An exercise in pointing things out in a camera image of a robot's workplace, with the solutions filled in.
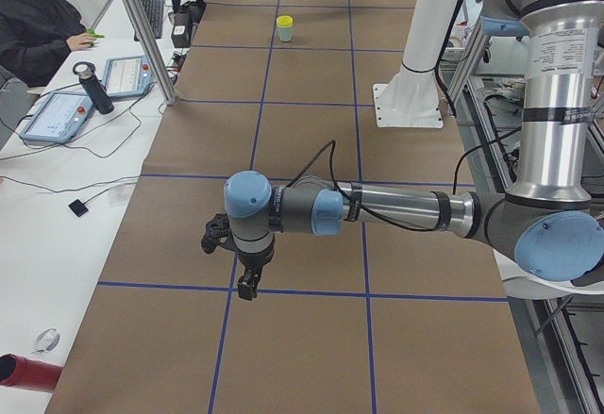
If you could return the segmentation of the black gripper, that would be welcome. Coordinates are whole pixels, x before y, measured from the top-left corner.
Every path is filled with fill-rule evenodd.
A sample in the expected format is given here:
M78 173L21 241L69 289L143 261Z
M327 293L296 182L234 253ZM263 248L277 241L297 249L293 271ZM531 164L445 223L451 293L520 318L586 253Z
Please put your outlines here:
M265 265L274 256L274 248L268 247L257 253L239 251L238 259L244 266L244 273L237 282L238 296L242 300L254 300L258 297L258 285Z

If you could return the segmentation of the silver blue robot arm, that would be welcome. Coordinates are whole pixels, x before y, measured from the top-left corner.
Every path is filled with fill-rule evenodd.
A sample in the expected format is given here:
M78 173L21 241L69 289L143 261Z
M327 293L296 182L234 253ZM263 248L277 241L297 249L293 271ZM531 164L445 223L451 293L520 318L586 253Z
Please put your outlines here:
M603 279L603 228L581 185L603 0L484 0L490 35L528 36L518 172L502 194L448 195L338 183L299 174L272 186L254 171L225 184L225 213L207 225L203 249L234 252L239 296L257 295L283 232L329 236L357 220L478 240L546 281L589 287Z

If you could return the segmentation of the person's hand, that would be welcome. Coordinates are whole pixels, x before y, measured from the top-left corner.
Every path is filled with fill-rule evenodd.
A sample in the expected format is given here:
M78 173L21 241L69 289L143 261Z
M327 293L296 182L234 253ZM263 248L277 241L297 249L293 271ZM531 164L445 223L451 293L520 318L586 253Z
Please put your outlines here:
M93 48L96 41L97 38L94 35L81 33L69 37L66 40L66 44L71 52L75 52Z

